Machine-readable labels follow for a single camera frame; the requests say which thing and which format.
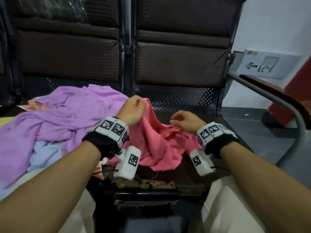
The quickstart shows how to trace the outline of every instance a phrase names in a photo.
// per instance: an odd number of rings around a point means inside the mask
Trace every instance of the person's left arm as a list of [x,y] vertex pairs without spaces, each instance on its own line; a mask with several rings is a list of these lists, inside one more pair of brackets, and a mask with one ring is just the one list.
[[[129,98],[117,117],[129,126],[137,123],[146,108],[142,98]],[[100,160],[99,150],[83,141],[50,167],[0,202],[0,232],[54,233],[63,226],[79,201]]]

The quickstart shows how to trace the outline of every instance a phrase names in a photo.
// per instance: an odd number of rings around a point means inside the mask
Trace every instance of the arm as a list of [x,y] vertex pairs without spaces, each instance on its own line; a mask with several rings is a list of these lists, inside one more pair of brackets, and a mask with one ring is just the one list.
[[[137,106],[141,99],[128,99],[117,117],[129,126],[137,123],[146,108],[146,103]],[[84,141],[20,186],[0,202],[0,232],[58,232],[79,201],[100,157],[99,150]]]
[[[196,133],[206,123],[179,111],[171,124]],[[220,149],[247,203],[272,232],[311,232],[311,192],[236,142]]]

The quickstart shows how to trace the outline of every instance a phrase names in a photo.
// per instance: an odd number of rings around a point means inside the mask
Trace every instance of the white wall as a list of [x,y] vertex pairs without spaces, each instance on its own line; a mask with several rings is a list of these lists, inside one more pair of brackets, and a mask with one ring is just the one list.
[[[284,88],[311,55],[311,0],[247,0],[233,50],[246,48],[303,56],[285,79],[267,80]],[[270,104],[233,82],[222,105],[266,109]]]

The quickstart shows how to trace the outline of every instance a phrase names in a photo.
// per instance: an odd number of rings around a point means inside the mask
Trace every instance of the hand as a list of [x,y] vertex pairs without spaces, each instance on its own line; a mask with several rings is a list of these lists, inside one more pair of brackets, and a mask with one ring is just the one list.
[[206,122],[189,111],[180,110],[173,114],[170,124],[179,127],[184,131],[196,134],[201,127],[206,125]]
[[142,101],[138,105],[141,100],[142,98],[139,96],[128,98],[117,113],[117,117],[129,127],[135,125],[142,118],[142,113],[147,107],[146,101]]

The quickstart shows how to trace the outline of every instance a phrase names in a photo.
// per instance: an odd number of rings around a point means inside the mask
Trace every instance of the person's right arm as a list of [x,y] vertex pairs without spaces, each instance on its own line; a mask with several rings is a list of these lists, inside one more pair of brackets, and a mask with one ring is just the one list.
[[[171,124],[196,133],[206,123],[180,111]],[[311,191],[278,167],[232,142],[220,150],[245,200],[272,232],[311,232]]]

